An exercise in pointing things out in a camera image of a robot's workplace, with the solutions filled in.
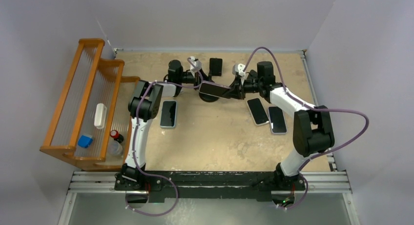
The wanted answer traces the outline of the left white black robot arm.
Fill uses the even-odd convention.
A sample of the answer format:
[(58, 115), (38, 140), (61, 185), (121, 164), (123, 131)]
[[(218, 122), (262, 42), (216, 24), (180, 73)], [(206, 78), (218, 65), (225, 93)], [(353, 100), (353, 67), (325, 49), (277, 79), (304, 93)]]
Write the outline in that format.
[(149, 130), (156, 118), (164, 97), (176, 97), (182, 88), (198, 89), (206, 76), (202, 64), (195, 57), (187, 61), (190, 69), (184, 71), (181, 62), (172, 60), (168, 64), (168, 74), (162, 81), (138, 81), (128, 104), (131, 116), (131, 137), (126, 159), (121, 171), (115, 175), (116, 190), (140, 190), (150, 178), (164, 180), (165, 176), (145, 172), (146, 144)]

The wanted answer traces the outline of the white edged black phone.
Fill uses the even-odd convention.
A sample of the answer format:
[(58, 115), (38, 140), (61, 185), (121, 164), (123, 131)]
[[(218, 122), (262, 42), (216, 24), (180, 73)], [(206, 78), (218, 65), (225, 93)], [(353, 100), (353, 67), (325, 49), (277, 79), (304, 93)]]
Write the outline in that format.
[(259, 98), (247, 100), (247, 106), (249, 108), (255, 125), (260, 126), (269, 123), (268, 115)]

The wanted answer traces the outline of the black phone clear case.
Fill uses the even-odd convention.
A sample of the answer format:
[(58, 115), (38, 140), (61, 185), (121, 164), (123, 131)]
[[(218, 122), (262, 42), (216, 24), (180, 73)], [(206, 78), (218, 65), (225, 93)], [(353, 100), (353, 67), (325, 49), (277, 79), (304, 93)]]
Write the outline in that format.
[(216, 84), (213, 82), (204, 81), (199, 87), (199, 92), (201, 94), (206, 94), (218, 98), (224, 98), (225, 94), (231, 90), (231, 87)]

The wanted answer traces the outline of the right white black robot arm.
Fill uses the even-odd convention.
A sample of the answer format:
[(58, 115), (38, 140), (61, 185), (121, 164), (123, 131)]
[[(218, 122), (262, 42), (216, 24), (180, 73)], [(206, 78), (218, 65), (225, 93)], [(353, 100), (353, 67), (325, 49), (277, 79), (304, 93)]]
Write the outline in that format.
[(259, 93), (268, 103), (279, 107), (293, 118), (292, 141), (294, 149), (280, 162), (274, 171), (273, 180), (279, 189), (286, 189), (299, 180), (301, 169), (311, 157), (324, 153), (334, 145), (331, 117), (325, 106), (315, 106), (292, 94), (282, 83), (277, 82), (273, 64), (261, 61), (257, 64), (257, 76), (247, 79), (246, 65), (235, 64), (232, 69), (235, 79), (225, 98), (244, 99), (247, 93)]

